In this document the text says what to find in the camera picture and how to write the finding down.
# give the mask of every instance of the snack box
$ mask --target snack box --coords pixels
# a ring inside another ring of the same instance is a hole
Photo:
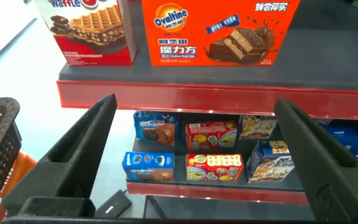
[[[237,126],[234,121],[210,121],[186,125],[187,148],[234,147]]]
[[[246,166],[248,183],[281,181],[295,167],[284,141],[258,142]]]
[[[69,65],[132,65],[128,0],[34,0]]]
[[[299,2],[142,0],[152,65],[273,65]]]
[[[241,133],[239,139],[269,138],[277,120],[274,116],[240,116]]]
[[[240,154],[187,154],[187,180],[237,180],[243,163]]]
[[[129,180],[173,181],[173,153],[127,152],[122,166]]]
[[[358,133],[356,129],[331,125],[323,125],[323,128],[346,148],[352,151],[358,150]]]
[[[178,115],[156,111],[134,113],[136,137],[174,146],[178,141]]]

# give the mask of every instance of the red shelf edge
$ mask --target red shelf edge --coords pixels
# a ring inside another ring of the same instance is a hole
[[[303,192],[282,190],[236,189],[224,187],[198,187],[188,185],[127,182],[128,193],[169,197],[189,197],[248,202],[290,203],[308,205]]]
[[[120,110],[270,115],[284,97],[319,118],[358,119],[358,91],[277,86],[57,81],[62,107],[90,108],[116,94]]]

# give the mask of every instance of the ovaltine logo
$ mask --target ovaltine logo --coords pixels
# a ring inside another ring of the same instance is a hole
[[[49,0],[53,7],[80,7],[81,4],[88,8],[98,6],[98,0]]]
[[[188,11],[177,4],[168,3],[158,7],[154,24],[169,32],[176,32],[185,26]]]

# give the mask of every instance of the orange object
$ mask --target orange object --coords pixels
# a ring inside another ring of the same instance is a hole
[[[19,152],[13,163],[11,172],[5,180],[0,197],[7,195],[14,186],[35,166],[37,162],[23,152]],[[6,218],[6,210],[0,205],[0,223]]]
[[[187,154],[187,180],[237,180],[244,168],[240,154]]]
[[[273,65],[300,0],[142,0],[152,65]]]

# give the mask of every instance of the blue box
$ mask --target blue box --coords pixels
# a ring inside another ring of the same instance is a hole
[[[136,137],[148,142],[175,146],[178,141],[178,115],[157,111],[136,111]]]
[[[356,129],[327,125],[323,125],[323,128],[346,148],[352,151],[358,150],[358,133]]]
[[[284,141],[260,141],[246,164],[248,183],[281,181],[294,167]]]
[[[122,166],[129,180],[173,181],[173,153],[127,152]]]

